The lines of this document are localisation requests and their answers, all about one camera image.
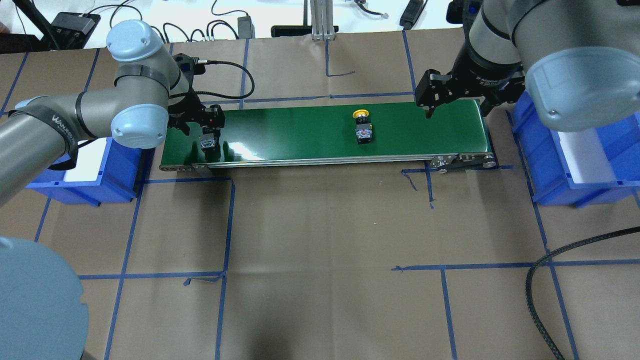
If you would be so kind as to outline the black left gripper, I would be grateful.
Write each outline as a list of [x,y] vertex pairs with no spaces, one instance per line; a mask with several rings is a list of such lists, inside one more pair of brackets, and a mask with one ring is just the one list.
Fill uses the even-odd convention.
[[194,92],[173,100],[177,101],[167,107],[169,129],[179,130],[188,137],[191,132],[189,124],[195,124],[201,127],[204,139],[219,141],[222,129],[226,126],[226,116],[220,105],[204,107]]

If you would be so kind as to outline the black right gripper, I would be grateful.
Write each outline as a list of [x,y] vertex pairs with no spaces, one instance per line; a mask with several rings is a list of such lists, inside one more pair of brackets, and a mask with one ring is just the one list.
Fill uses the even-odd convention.
[[524,75],[519,63],[494,63],[481,57],[465,43],[448,74],[428,69],[423,73],[414,91],[415,103],[422,108],[426,119],[434,116],[435,110],[454,101],[453,95],[483,97],[480,111],[483,117],[503,103],[514,103],[525,91]]

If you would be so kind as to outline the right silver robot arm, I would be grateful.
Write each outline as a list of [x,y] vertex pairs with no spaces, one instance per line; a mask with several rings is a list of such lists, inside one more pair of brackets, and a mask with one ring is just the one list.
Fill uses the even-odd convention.
[[528,93],[556,132],[610,125],[639,111],[637,0],[453,0],[464,43],[451,70],[425,71],[415,103],[484,98],[484,112]]

